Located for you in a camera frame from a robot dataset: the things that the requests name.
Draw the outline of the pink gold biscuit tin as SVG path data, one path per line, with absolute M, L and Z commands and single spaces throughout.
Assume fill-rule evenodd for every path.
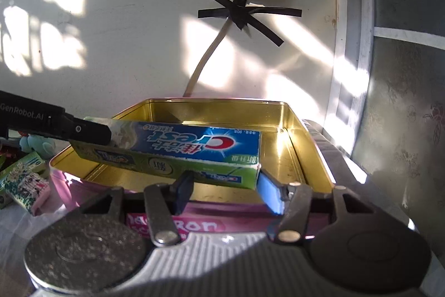
M 335 182 L 308 128 L 283 102 L 147 99 L 116 120 L 120 148 L 69 147 L 51 160 L 68 210 L 109 187 L 135 196 L 194 170 L 190 201 L 174 216 L 179 236 L 270 231 L 297 184 L 328 193 Z

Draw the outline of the green patterned tissue pack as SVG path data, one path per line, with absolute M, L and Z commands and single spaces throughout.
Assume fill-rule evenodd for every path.
M 17 163 L 6 175 L 1 187 L 33 216 L 39 213 L 41 206 L 51 195 L 49 181 L 22 163 Z

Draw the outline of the black tape cross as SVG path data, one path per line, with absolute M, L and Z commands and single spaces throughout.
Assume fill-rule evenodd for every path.
M 261 7 L 247 5 L 247 0 L 213 0 L 220 8 L 208 8 L 198 10 L 198 19 L 204 18 L 229 18 L 239 30 L 252 26 L 262 33 L 272 43 L 280 47 L 284 40 L 264 23 L 254 17 L 255 14 L 273 14 L 301 17 L 302 10 L 298 8 Z

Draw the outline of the teal plush mouse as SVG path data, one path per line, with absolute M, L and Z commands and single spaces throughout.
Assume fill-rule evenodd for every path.
M 37 135 L 22 136 L 20 148 L 25 153 L 36 152 L 42 159 L 48 160 L 56 154 L 54 140 Z

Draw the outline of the white window frame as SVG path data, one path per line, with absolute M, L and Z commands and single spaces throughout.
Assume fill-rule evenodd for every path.
M 325 129 L 334 143 L 352 154 L 370 83 L 374 38 L 444 50 L 444 37 L 401 27 L 375 25 L 375 0 L 337 0 L 333 80 Z

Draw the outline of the Crest toothpaste box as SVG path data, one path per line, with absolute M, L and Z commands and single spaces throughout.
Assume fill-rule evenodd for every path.
M 90 121 L 108 126 L 112 138 L 107 146 L 72 141 L 83 159 L 172 179 L 190 170 L 196 182 L 256 188 L 259 131 L 99 117 Z

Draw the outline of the green toothpaste box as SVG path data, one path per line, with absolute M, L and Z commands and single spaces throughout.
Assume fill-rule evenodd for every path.
M 9 173 L 15 169 L 16 166 L 23 165 L 28 167 L 34 173 L 42 173 L 46 169 L 45 161 L 40 157 L 40 155 L 33 151 L 32 153 L 21 158 L 19 161 L 8 166 L 6 169 L 1 171 L 1 181 L 3 181 Z

